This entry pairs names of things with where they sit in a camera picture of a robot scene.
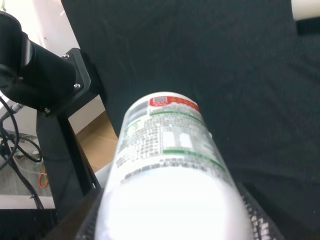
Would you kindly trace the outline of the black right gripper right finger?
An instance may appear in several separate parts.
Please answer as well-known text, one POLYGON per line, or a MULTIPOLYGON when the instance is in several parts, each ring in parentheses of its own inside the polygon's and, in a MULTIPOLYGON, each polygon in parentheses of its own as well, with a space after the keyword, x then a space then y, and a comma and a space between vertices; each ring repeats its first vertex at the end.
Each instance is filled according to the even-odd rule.
POLYGON ((250 240, 284 240, 278 227, 244 185, 238 183, 236 186, 248 212, 252 228, 250 240))

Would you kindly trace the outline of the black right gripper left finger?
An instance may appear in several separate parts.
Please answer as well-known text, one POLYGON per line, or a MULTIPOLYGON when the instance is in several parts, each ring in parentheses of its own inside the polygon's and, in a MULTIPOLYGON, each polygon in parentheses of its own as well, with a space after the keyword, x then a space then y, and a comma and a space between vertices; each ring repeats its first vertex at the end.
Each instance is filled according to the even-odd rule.
POLYGON ((45 232, 43 239, 93 240, 103 193, 103 188, 91 190, 71 213, 58 222, 55 222, 54 216, 50 214, 49 223, 45 226, 51 229, 45 232))

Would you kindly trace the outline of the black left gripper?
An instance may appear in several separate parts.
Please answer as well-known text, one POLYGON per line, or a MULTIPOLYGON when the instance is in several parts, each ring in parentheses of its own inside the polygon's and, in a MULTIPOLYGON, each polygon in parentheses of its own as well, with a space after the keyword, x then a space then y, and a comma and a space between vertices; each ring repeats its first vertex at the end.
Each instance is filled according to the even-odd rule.
POLYGON ((100 186, 69 117, 105 93, 88 55, 78 48, 67 54, 66 62, 75 68, 80 86, 56 111, 36 114, 36 134, 59 218, 66 217, 94 187, 100 186))

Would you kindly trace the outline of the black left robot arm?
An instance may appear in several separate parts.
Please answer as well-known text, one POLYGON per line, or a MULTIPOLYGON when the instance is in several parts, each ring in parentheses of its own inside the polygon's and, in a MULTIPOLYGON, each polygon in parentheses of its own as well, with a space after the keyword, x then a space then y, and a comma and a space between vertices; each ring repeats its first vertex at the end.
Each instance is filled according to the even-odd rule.
POLYGON ((29 40, 12 15, 0 14, 0 90, 35 109, 36 134, 59 219, 100 185, 76 139, 69 117, 106 91, 86 53, 59 57, 29 40))

